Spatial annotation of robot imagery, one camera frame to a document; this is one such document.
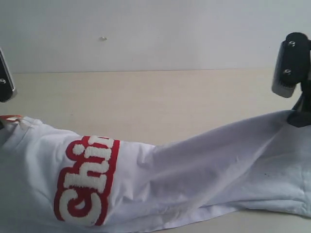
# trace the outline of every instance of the beige table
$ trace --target beige table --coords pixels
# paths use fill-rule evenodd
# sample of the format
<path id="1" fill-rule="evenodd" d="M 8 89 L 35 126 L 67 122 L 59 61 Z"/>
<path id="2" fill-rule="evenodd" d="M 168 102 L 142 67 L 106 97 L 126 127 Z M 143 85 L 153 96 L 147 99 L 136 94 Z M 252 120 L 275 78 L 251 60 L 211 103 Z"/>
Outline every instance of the beige table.
<path id="1" fill-rule="evenodd" d="M 57 128 L 161 144 L 268 112 L 289 109 L 271 92 L 272 69 L 16 74 L 18 96 L 0 114 L 35 117 Z M 305 233 L 311 220 L 235 212 L 168 233 Z"/>

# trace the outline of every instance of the white shirt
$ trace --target white shirt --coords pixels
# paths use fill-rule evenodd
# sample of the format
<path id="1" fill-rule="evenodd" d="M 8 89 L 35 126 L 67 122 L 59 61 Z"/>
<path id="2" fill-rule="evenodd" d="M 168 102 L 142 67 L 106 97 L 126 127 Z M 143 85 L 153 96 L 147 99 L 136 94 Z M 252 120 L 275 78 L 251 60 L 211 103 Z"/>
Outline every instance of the white shirt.
<path id="1" fill-rule="evenodd" d="M 242 209 L 311 216 L 311 127 L 283 111 L 164 146 L 25 117 L 0 131 L 0 232 L 150 232 Z"/>

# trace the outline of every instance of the screw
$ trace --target screw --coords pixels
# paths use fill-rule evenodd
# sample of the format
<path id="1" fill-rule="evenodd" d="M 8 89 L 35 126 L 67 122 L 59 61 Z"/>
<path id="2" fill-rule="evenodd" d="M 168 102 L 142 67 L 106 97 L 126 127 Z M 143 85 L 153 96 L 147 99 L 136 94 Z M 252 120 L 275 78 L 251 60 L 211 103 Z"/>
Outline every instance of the screw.
<path id="1" fill-rule="evenodd" d="M 283 71 L 283 74 L 287 74 L 287 75 L 290 75 L 291 74 L 291 70 L 290 69 L 286 69 Z"/>
<path id="2" fill-rule="evenodd" d="M 295 45 L 296 45 L 296 42 L 294 41 L 288 42 L 288 46 L 295 47 Z"/>

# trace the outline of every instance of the red label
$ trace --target red label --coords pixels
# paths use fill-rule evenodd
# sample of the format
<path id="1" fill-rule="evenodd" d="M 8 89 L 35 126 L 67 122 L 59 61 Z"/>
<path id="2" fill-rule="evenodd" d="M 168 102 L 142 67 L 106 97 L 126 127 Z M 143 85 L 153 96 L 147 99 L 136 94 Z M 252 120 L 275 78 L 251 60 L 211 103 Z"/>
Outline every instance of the red label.
<path id="1" fill-rule="evenodd" d="M 75 161 L 58 177 L 54 213 L 73 224 L 102 225 L 108 208 L 120 141 L 85 136 L 69 144 L 66 156 Z"/>

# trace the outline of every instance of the red outline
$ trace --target red outline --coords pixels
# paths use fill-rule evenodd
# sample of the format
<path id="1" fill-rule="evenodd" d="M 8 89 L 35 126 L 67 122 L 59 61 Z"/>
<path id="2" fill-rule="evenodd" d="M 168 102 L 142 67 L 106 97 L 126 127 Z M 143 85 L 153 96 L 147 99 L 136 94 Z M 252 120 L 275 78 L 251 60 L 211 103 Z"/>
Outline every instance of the red outline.
<path id="1" fill-rule="evenodd" d="M 93 146 L 97 148 L 106 148 L 106 149 L 108 148 L 107 146 L 103 144 L 99 144 L 99 143 L 94 143 L 90 145 L 88 143 L 89 138 L 90 138 L 89 136 L 84 136 L 81 140 L 73 141 L 68 145 L 66 149 L 66 156 L 70 160 L 73 160 L 76 162 L 74 163 L 73 167 L 65 167 L 59 173 L 58 182 L 57 182 L 57 192 L 54 198 L 54 213 L 57 219 L 60 221 L 64 221 L 59 211 L 59 201 L 62 196 L 62 193 L 65 190 L 67 190 L 67 188 L 64 187 L 65 175 L 67 173 L 79 174 L 79 168 L 85 162 L 102 163 L 104 161 L 104 158 L 98 158 L 98 157 L 85 158 L 84 152 L 81 155 L 75 155 L 72 153 L 72 149 L 76 144 L 82 144 L 85 148 L 87 148 L 88 146 Z M 113 146 L 111 148 L 111 157 L 110 157 L 110 160 L 108 161 L 109 170 L 105 173 L 105 175 L 107 176 L 107 182 L 106 182 L 105 190 L 103 193 L 98 193 L 98 191 L 93 188 L 69 187 L 70 189 L 74 189 L 78 194 L 77 199 L 71 200 L 68 203 L 68 211 L 72 216 L 74 217 L 86 216 L 92 208 L 92 202 L 91 202 L 90 195 L 92 193 L 97 193 L 97 195 L 100 197 L 101 202 L 102 202 L 102 212 L 99 218 L 97 219 L 95 225 L 100 226 L 103 224 L 106 218 L 106 215 L 107 215 L 108 196 L 110 195 L 110 191 L 111 191 L 113 175 L 114 175 L 114 172 L 116 171 L 116 163 L 117 163 L 119 148 L 120 148 L 120 141 L 114 140 Z M 89 172 L 88 175 L 99 177 L 101 174 L 96 173 L 96 172 Z M 77 209 L 76 206 L 80 204 L 82 201 L 85 202 L 84 207 L 82 209 Z"/>

